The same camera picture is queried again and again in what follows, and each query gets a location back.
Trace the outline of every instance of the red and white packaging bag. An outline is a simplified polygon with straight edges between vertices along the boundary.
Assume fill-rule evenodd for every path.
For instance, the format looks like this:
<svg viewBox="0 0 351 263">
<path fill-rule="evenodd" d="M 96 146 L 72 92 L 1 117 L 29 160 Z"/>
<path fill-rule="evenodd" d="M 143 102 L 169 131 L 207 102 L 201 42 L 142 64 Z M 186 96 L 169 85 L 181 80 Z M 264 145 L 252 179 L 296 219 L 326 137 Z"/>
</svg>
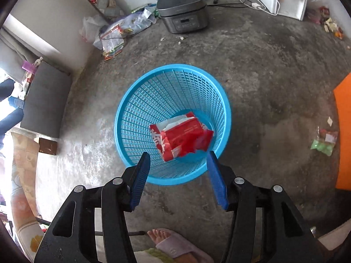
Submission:
<svg viewBox="0 0 351 263">
<path fill-rule="evenodd" d="M 164 161 L 195 153 L 197 149 L 206 151 L 213 137 L 213 131 L 192 112 L 151 124 L 150 130 Z"/>
</svg>

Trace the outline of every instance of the green and clear plastic wrapper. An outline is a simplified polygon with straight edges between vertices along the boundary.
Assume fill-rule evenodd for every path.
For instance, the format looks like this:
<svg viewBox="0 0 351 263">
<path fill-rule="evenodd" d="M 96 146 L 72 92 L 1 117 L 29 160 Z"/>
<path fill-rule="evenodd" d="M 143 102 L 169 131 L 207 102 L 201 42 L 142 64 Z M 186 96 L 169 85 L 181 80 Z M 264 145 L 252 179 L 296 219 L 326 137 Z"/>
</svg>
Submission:
<svg viewBox="0 0 351 263">
<path fill-rule="evenodd" d="M 336 140 L 338 139 L 338 134 L 339 132 L 337 131 L 327 131 L 318 128 L 317 139 L 313 140 L 311 149 L 317 149 L 318 151 L 331 156 Z"/>
</svg>

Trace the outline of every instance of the concrete floor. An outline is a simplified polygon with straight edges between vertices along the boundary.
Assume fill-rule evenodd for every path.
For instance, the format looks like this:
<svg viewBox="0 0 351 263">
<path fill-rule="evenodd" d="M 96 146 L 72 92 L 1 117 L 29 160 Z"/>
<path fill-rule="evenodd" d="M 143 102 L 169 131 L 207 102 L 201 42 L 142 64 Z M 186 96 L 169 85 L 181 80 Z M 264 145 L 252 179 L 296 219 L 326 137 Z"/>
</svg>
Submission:
<svg viewBox="0 0 351 263">
<path fill-rule="evenodd" d="M 351 70 L 350 41 L 313 23 L 251 9 L 209 12 L 210 26 L 182 35 L 180 45 L 180 36 L 159 21 L 129 39 L 113 60 L 92 55 L 71 90 L 59 154 L 41 154 L 38 161 L 36 193 L 43 218 L 52 220 L 76 185 L 104 185 L 123 173 L 113 134 L 118 104 L 137 78 L 171 63 L 200 67 L 224 87 L 233 122 L 221 163 L 254 185 L 282 185 L 321 234 L 351 217 L 351 193 L 334 189 L 339 142 L 331 157 L 310 150 L 317 127 L 327 128 L 329 116 L 332 130 L 338 130 L 332 90 Z M 216 205 L 207 173 L 173 187 L 146 184 L 140 205 L 126 214 L 130 231 L 173 229 L 215 262 L 231 217 Z M 136 251 L 153 246 L 144 236 L 131 240 Z"/>
</svg>

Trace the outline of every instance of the white power adapter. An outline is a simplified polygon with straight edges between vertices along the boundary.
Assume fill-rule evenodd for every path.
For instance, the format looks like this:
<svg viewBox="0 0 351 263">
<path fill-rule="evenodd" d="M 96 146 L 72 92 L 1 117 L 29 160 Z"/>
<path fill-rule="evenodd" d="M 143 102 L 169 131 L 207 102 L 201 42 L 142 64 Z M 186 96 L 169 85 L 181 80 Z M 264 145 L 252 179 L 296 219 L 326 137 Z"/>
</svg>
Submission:
<svg viewBox="0 0 351 263">
<path fill-rule="evenodd" d="M 255 8 L 255 9 L 260 9 L 261 5 L 258 3 L 252 3 L 251 7 Z"/>
</svg>

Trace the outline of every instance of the pink slipper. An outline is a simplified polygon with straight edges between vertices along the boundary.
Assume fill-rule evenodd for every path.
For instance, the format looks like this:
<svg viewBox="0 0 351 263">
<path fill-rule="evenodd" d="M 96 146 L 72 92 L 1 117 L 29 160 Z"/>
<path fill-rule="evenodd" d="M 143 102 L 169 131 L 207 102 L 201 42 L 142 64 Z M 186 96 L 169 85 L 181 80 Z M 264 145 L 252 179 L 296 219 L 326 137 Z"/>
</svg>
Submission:
<svg viewBox="0 0 351 263">
<path fill-rule="evenodd" d="M 156 245 L 158 250 L 166 253 L 171 258 L 177 258 L 183 254 L 192 252 L 199 263 L 214 263 L 210 255 L 197 248 L 194 244 L 187 241 L 183 236 L 166 228 L 157 228 L 171 234 L 165 240 Z"/>
</svg>

